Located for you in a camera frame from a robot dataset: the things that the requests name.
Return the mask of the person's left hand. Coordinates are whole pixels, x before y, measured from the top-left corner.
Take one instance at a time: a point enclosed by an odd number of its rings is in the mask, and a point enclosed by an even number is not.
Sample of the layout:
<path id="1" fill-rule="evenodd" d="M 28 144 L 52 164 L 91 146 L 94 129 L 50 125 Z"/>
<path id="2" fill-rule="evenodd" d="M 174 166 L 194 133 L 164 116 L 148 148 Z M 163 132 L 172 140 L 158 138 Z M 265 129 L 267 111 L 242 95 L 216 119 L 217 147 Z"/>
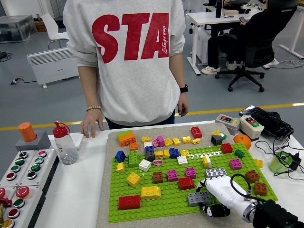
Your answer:
<path id="1" fill-rule="evenodd" d="M 180 93 L 180 97 L 177 103 L 178 113 L 181 117 L 185 116 L 189 111 L 189 101 L 187 93 Z"/>

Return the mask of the person's right hand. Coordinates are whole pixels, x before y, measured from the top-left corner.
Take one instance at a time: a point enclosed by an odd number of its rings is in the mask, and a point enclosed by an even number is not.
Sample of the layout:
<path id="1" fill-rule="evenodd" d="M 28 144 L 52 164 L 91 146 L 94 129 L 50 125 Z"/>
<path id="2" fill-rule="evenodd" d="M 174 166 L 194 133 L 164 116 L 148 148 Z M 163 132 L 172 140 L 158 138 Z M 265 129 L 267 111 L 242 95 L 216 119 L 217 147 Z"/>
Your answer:
<path id="1" fill-rule="evenodd" d="M 95 123 L 98 123 L 99 129 L 101 131 L 105 130 L 104 125 L 103 125 L 102 112 L 101 112 L 100 109 L 88 110 L 84 120 L 80 124 L 81 133 L 86 138 L 89 138 L 90 136 L 92 138 L 95 138 L 95 132 L 96 132 L 96 124 Z"/>

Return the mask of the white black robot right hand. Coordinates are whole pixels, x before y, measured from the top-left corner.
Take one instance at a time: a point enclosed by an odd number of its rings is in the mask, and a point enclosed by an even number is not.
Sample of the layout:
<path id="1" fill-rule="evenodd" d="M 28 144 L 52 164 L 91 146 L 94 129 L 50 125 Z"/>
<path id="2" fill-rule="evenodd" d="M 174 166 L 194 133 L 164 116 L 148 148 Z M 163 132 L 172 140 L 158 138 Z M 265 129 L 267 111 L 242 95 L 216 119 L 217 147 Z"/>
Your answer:
<path id="1" fill-rule="evenodd" d="M 200 203 L 200 208 L 210 217 L 225 217 L 234 209 L 239 216 L 247 223 L 253 222 L 257 201 L 251 197 L 251 185 L 247 181 L 248 190 L 240 187 L 233 178 L 224 175 L 215 178 L 200 181 L 196 192 L 206 187 L 219 204 L 207 206 L 206 203 Z"/>

